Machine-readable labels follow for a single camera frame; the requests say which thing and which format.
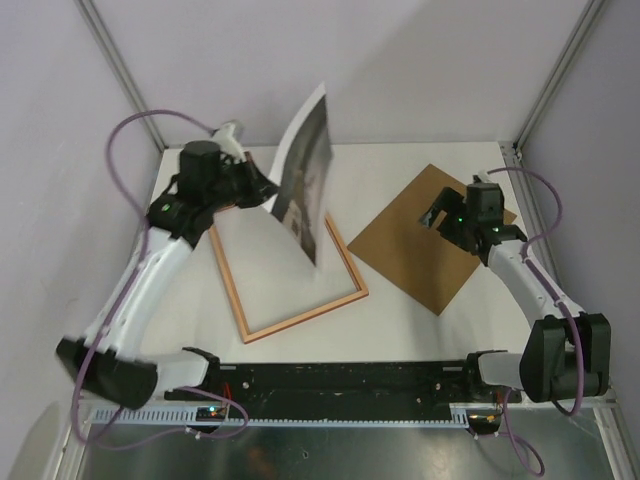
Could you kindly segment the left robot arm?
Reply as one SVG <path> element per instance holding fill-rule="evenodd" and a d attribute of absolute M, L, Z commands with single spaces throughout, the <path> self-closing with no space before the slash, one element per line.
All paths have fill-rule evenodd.
<path fill-rule="evenodd" d="M 212 355 L 184 347 L 145 357 L 147 325 L 174 276 L 226 207 L 254 208 L 277 193 L 235 139 L 191 141 L 180 151 L 178 170 L 151 202 L 141 234 L 141 252 L 101 314 L 78 337 L 63 337 L 56 355 L 76 385 L 128 410 L 152 397 L 187 387 L 197 398 L 214 397 L 221 376 L 209 368 Z"/>

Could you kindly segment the orange wooden picture frame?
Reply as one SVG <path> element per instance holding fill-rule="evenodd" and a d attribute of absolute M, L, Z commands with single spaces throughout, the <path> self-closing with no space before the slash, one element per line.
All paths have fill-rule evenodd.
<path fill-rule="evenodd" d="M 228 207 L 209 238 L 232 318 L 251 344 L 369 295 L 369 288 L 329 212 L 316 261 L 261 209 Z"/>

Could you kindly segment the brown frame backing board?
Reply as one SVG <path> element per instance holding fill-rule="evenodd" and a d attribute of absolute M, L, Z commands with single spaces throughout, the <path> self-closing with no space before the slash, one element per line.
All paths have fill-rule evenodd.
<path fill-rule="evenodd" d="M 423 169 L 348 245 L 351 253 L 432 313 L 440 315 L 480 260 L 419 223 L 445 187 L 459 180 L 434 165 Z"/>

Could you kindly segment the printed photo sheet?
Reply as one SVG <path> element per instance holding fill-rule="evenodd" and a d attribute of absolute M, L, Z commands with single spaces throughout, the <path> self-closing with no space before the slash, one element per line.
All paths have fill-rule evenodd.
<path fill-rule="evenodd" d="M 313 265 L 318 264 L 325 186 L 333 158 L 326 87 L 321 83 L 296 112 L 276 148 L 268 178 L 279 189 L 264 207 Z"/>

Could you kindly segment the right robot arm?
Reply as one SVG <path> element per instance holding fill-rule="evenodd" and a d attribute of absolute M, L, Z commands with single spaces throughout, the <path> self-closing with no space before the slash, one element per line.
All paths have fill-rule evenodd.
<path fill-rule="evenodd" d="M 507 287 L 530 326 L 522 353 L 476 353 L 478 366 L 461 376 L 469 399 L 484 401 L 497 386 L 521 390 L 534 402 L 579 403 L 608 391 L 608 320 L 571 300 L 535 256 L 525 252 L 527 237 L 506 223 L 498 184 L 476 179 L 464 194 L 445 187 L 420 222 L 477 257 Z"/>

